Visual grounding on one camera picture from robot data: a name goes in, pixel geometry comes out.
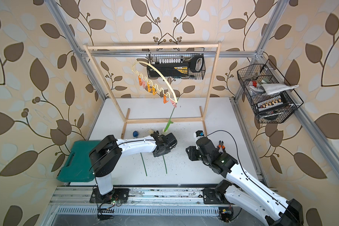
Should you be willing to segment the white tulip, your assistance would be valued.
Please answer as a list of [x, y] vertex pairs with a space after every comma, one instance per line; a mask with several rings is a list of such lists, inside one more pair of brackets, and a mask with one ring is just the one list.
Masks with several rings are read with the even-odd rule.
[[169, 127], [170, 127], [170, 125], [173, 124], [173, 121], [172, 121], [171, 119], [172, 119], [172, 116], [173, 116], [173, 113], [174, 113], [174, 110], [175, 110], [175, 109], [176, 109], [176, 108], [173, 107], [173, 110], [172, 110], [172, 112], [171, 112], [171, 115], [170, 115], [170, 117], [169, 117], [169, 119], [168, 119], [168, 122], [167, 122], [167, 124], [166, 124], [166, 126], [165, 126], [163, 132], [167, 132], [168, 129], [169, 129]]
[[[149, 134], [152, 134], [152, 133], [154, 133], [154, 131], [153, 131], [152, 129], [150, 129], [150, 130], [149, 130]], [[166, 161], [165, 161], [165, 158], [164, 158], [163, 155], [162, 155], [162, 158], [163, 158], [163, 162], [164, 162], [164, 166], [165, 166], [165, 172], [166, 172], [166, 174], [168, 174]]]

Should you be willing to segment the yellow clip hanger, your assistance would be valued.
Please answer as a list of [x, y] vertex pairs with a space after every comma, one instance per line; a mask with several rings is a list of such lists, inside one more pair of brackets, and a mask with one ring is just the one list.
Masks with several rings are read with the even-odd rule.
[[[162, 78], [163, 82], [166, 84], [167, 88], [164, 88], [163, 86], [158, 85], [157, 82], [159, 81], [159, 78], [157, 79], [151, 79], [149, 77], [149, 73], [147, 76], [145, 76], [143, 73], [141, 73], [138, 69], [137, 69], [137, 65], [145, 65], [148, 66], [150, 69], [152, 69], [153, 71], [155, 71], [157, 73], [157, 75], [160, 76], [160, 78]], [[136, 61], [132, 67], [131, 70], [133, 72], [134, 75], [137, 76], [137, 80], [138, 80], [138, 76], [142, 77], [142, 81], [146, 81], [147, 84], [149, 83], [151, 87], [155, 87], [157, 90], [157, 94], [162, 93], [163, 95], [167, 96], [167, 99], [172, 99], [173, 101], [175, 101], [176, 103], [178, 103], [178, 97], [176, 95], [176, 92], [174, 91], [174, 89], [172, 88], [172, 86], [170, 85], [170, 83], [166, 80], [166, 78], [164, 77], [164, 75], [157, 69], [155, 68], [151, 63], [148, 62], [144, 62], [144, 61]]]

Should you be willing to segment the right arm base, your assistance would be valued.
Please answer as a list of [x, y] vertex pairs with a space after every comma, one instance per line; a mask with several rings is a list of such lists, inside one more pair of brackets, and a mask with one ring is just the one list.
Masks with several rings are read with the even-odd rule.
[[225, 190], [204, 188], [202, 190], [203, 202], [208, 205], [230, 205], [231, 203], [225, 198], [225, 193]]

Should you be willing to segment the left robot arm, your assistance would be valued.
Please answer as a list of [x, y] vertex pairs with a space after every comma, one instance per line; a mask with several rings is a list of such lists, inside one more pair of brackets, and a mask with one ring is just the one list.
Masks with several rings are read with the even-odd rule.
[[112, 171], [121, 157], [138, 153], [152, 153], [154, 157], [170, 153], [176, 147], [177, 139], [173, 133], [167, 135], [158, 131], [151, 135], [134, 139], [116, 139], [108, 135], [89, 153], [95, 181], [100, 195], [108, 195], [114, 189]]

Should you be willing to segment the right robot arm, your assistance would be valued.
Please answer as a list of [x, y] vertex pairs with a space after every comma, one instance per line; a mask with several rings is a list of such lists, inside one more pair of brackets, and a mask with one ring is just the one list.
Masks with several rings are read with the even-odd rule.
[[207, 137], [198, 137], [195, 146], [186, 148], [191, 161], [201, 161], [224, 177], [216, 187], [221, 201], [235, 204], [256, 217], [266, 226], [302, 226], [302, 205], [295, 199], [287, 200], [269, 189], [226, 153], [223, 146], [214, 146]]

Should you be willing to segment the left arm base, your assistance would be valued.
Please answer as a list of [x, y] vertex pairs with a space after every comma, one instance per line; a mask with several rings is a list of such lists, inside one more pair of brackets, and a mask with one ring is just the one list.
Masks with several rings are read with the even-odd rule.
[[126, 203], [129, 197], [128, 188], [114, 188], [111, 192], [102, 195], [99, 192], [97, 186], [93, 187], [92, 194], [90, 196], [90, 203], [102, 204], [102, 203]]

